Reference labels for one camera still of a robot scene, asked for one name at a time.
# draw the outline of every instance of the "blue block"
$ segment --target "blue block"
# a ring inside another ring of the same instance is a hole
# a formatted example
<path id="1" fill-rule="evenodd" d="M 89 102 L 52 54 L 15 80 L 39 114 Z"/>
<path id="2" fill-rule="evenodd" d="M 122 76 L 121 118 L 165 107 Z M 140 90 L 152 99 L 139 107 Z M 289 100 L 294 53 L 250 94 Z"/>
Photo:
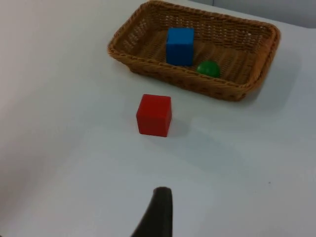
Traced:
<path id="1" fill-rule="evenodd" d="M 193 28 L 169 28 L 166 43 L 166 61 L 175 66 L 193 64 Z"/>

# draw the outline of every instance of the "basket rim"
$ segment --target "basket rim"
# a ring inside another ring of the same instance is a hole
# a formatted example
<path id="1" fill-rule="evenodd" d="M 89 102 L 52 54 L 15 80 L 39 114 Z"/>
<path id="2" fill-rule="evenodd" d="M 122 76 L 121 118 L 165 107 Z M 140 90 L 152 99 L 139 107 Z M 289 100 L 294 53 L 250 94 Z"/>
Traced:
<path id="1" fill-rule="evenodd" d="M 169 9 L 178 9 L 181 11 L 187 11 L 190 14 L 204 14 L 207 16 L 212 16 L 215 17 L 217 19 L 226 19 L 226 20 L 231 20 L 234 22 L 238 22 L 238 23 L 242 23 L 242 24 L 251 24 L 254 26 L 264 26 L 267 27 L 271 30 L 272 36 L 268 39 L 269 42 L 266 46 L 262 46 L 262 50 L 264 53 L 264 56 L 259 57 L 260 52 L 256 53 L 256 58 L 260 58 L 260 62 L 258 62 L 258 60 L 255 61 L 255 64 L 252 66 L 252 68 L 254 68 L 255 66 L 259 67 L 260 70 L 258 70 L 258 72 L 256 74 L 253 73 L 253 70 L 250 72 L 249 75 L 249 80 L 247 80 L 246 83 L 244 84 L 238 84 L 232 81 L 227 81 L 221 78 L 213 78 L 210 76 L 206 76 L 206 75 L 202 75 L 199 74 L 195 71 L 186 69 L 184 67 L 179 67 L 179 66 L 173 66 L 170 64 L 167 64 L 165 62 L 160 62 L 158 60 L 155 59 L 146 59 L 146 58 L 141 58 L 138 56 L 134 56 L 131 54 L 126 54 L 123 53 L 121 51 L 118 51 L 115 49 L 115 45 L 117 43 L 117 41 L 119 41 L 122 37 L 123 34 L 126 30 L 128 30 L 128 28 L 130 28 L 132 26 L 133 21 L 137 18 L 141 16 L 141 13 L 143 13 L 147 7 L 150 7 L 152 5 L 159 5 L 159 6 L 163 6 L 165 8 L 169 8 Z M 108 44 L 108 53 L 111 56 L 117 55 L 120 58 L 128 58 L 128 59 L 132 59 L 139 62 L 146 62 L 149 65 L 155 64 L 155 65 L 159 65 L 162 67 L 169 67 L 169 68 L 173 68 L 175 70 L 181 70 L 182 73 L 186 73 L 189 76 L 194 76 L 194 77 L 198 77 L 200 79 L 207 79 L 210 81 L 210 83 L 212 82 L 216 82 L 219 84 L 224 85 L 225 87 L 232 87 L 232 88 L 240 88 L 243 89 L 245 91 L 251 91 L 252 89 L 254 89 L 256 87 L 256 84 L 258 81 L 260 81 L 260 75 L 261 75 L 261 70 L 265 67 L 268 57 L 271 54 L 271 50 L 272 50 L 272 45 L 275 42 L 276 39 L 280 38 L 280 31 L 279 29 L 271 24 L 271 23 L 267 23 L 267 22 L 261 22 L 261 21 L 257 21 L 257 20 L 249 20 L 249 19 L 243 19 L 243 18 L 239 18 L 239 17 L 235 17 L 235 16 L 230 16 L 230 15 L 226 15 L 226 14 L 221 14 L 221 13 L 217 13 L 217 12 L 209 12 L 209 11 L 205 11 L 205 10 L 200 10 L 200 9 L 196 9 L 196 8 L 190 8 L 190 7 L 186 7 L 186 6 L 181 6 L 181 5 L 177 5 L 177 4 L 173 4 L 173 3 L 169 3 L 169 2 L 164 2 L 164 1 L 159 1 L 159 0 L 151 0 L 148 1 L 146 3 L 141 4 L 137 10 L 130 16 L 130 18 L 116 31 L 116 33 L 114 34 L 114 36 L 112 37 L 111 41 Z"/>

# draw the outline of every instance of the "red block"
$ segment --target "red block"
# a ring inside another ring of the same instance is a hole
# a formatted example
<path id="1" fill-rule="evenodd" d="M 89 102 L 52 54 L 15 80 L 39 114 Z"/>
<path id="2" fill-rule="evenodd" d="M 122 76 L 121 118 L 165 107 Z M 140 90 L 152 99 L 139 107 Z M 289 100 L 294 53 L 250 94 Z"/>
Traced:
<path id="1" fill-rule="evenodd" d="M 136 114 L 139 133 L 166 137 L 171 117 L 169 96 L 144 94 Z"/>

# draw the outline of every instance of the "small green object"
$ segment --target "small green object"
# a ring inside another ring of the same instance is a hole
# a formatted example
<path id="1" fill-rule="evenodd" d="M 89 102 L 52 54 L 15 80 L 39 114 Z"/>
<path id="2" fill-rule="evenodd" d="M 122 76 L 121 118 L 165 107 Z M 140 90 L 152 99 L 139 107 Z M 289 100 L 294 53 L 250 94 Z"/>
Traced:
<path id="1" fill-rule="evenodd" d="M 212 61 L 205 61 L 200 63 L 200 65 L 197 67 L 197 72 L 213 77 L 213 78 L 219 78 L 221 75 L 221 70 L 217 63 Z"/>

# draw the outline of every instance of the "woven basket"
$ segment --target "woven basket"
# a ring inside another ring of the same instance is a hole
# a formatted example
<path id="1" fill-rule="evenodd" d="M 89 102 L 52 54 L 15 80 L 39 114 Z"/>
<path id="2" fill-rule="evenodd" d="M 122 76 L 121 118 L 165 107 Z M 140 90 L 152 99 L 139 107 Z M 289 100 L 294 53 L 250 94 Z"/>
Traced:
<path id="1" fill-rule="evenodd" d="M 170 27 L 194 28 L 192 67 L 165 62 Z M 268 23 L 149 1 L 115 33 L 108 53 L 134 73 L 217 99 L 239 101 L 261 85 L 279 41 L 280 31 Z M 218 63 L 220 78 L 196 72 L 206 60 Z"/>

